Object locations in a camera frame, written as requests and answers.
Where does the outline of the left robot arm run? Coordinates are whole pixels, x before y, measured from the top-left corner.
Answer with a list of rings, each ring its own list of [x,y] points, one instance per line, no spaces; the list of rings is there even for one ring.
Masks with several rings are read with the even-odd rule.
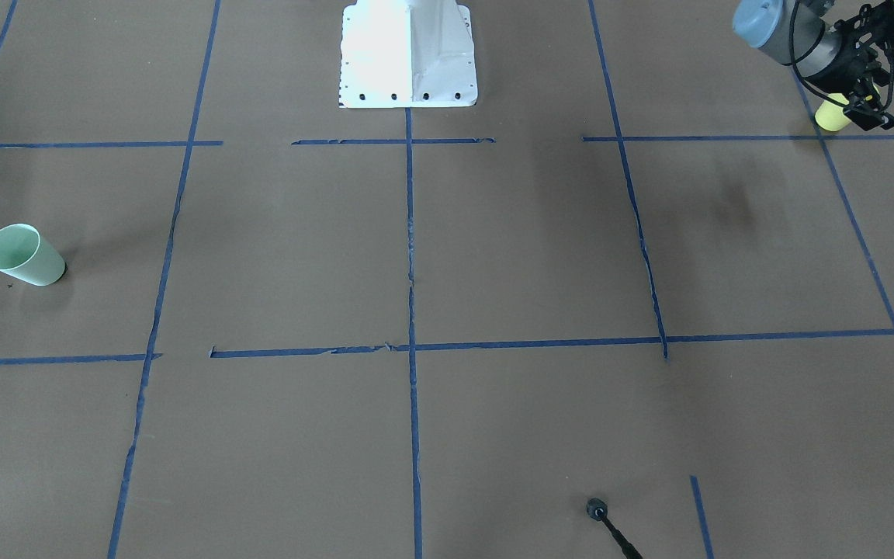
[[[862,45],[847,21],[823,21],[824,1],[740,1],[732,29],[750,47],[766,54],[816,95],[840,93],[848,98],[874,78],[880,63]]]

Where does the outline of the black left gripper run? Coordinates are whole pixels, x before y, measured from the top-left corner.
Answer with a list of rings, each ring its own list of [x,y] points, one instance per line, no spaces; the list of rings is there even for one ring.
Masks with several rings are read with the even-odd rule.
[[[878,68],[878,54],[873,47],[826,35],[802,59],[802,78],[824,93],[870,96],[876,91],[874,68]]]

